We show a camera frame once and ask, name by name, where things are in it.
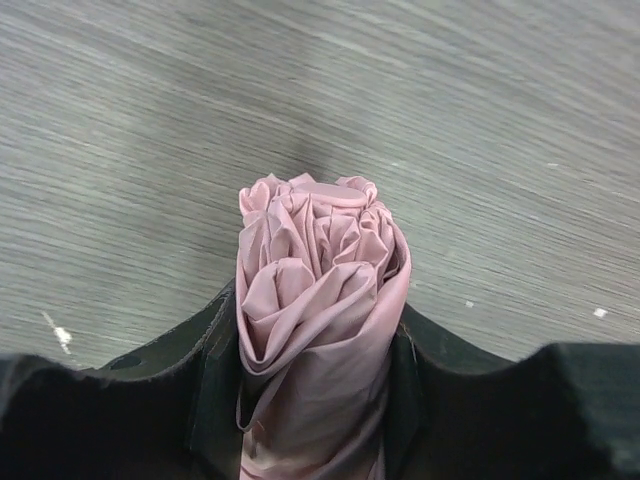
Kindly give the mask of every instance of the white paint mark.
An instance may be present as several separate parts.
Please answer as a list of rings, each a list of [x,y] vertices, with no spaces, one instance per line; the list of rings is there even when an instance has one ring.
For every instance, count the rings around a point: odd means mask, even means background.
[[[593,314],[598,318],[604,318],[608,312],[604,308],[596,308]]]
[[[67,355],[71,355],[71,350],[69,350],[69,344],[71,343],[71,340],[73,340],[71,334],[64,328],[58,327],[47,312],[43,311],[40,313],[42,313],[42,316],[53,330],[53,333],[58,339],[58,343],[60,344],[60,348],[62,348],[62,351]]]

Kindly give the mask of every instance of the wood grain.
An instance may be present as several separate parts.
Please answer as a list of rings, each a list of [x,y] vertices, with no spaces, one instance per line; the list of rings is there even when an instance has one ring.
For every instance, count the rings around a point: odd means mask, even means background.
[[[639,47],[633,0],[4,0],[0,348],[157,336],[233,275],[238,189],[303,171],[379,184],[474,343],[638,342]]]

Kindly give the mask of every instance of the fabric fold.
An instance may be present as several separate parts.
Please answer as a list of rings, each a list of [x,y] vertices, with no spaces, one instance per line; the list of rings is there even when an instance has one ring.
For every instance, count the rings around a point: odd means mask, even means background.
[[[389,346],[411,271],[402,232],[363,177],[269,175],[239,204],[240,478],[383,480]]]

